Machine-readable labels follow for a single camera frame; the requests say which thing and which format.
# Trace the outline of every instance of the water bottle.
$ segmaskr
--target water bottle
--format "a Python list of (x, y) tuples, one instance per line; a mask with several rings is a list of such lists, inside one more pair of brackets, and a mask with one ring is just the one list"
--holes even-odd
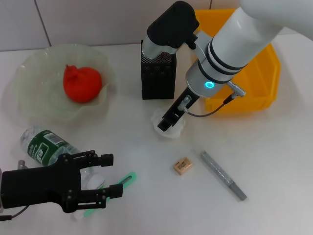
[[(43, 166), (54, 164), (59, 155), (75, 154), (80, 151), (49, 130), (38, 126), (28, 128), (20, 139), (22, 150)], [(92, 167), (80, 170), (82, 189), (98, 189), (104, 185), (104, 179), (95, 173)]]

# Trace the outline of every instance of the translucent bowl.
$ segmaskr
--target translucent bowl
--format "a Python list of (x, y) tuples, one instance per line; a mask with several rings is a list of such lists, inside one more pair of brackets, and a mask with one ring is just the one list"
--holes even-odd
[[(68, 98), (63, 89), (66, 65), (91, 67), (100, 72), (103, 87), (94, 100), (76, 103)], [(28, 57), (17, 68), (14, 79), (19, 108), (27, 118), (69, 121), (105, 103), (107, 86), (115, 74), (103, 53), (88, 46), (63, 44)]]

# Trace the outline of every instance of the white table surface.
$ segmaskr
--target white table surface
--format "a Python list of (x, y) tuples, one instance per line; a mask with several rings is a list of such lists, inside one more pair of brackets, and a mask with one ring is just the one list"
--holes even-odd
[[(97, 47), (117, 75), (106, 115), (68, 125), (47, 124), (81, 150), (113, 153), (114, 166), (97, 168), (108, 184), (129, 172), (138, 179), (104, 210), (79, 222), (52, 203), (34, 205), (0, 223), (3, 235), (305, 235), (313, 234), (313, 43), (297, 34), (280, 35), (273, 45), (282, 63), (277, 100), (262, 112), (239, 116), (185, 117), (176, 140), (160, 138), (150, 117), (173, 102), (141, 99), (140, 45)], [(0, 167), (17, 167), (27, 127), (8, 108), (7, 84), (34, 51), (0, 53)], [(177, 97), (185, 88), (190, 52), (177, 53)], [(201, 102), (194, 105), (199, 112)], [(241, 202), (191, 153), (202, 147), (248, 198)], [(194, 167), (183, 176), (173, 164), (187, 156)], [(19, 209), (5, 210), (12, 214)]]

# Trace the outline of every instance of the yellow crate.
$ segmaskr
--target yellow crate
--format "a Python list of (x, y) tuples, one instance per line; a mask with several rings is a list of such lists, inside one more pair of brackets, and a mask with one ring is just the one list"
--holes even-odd
[[(200, 23), (198, 30), (213, 37), (233, 12), (234, 9), (196, 10)], [(279, 75), (280, 62), (270, 44), (232, 80), (246, 91), (246, 95), (225, 105), (219, 112), (250, 112), (268, 108), (276, 99)], [(217, 109), (231, 93), (231, 89), (224, 86), (215, 96), (206, 99), (206, 110)]]

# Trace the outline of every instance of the bottle label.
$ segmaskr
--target bottle label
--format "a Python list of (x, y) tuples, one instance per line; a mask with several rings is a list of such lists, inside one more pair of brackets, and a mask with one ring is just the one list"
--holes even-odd
[(43, 166), (48, 166), (52, 155), (68, 142), (51, 131), (45, 130), (38, 133), (29, 143), (28, 155)]

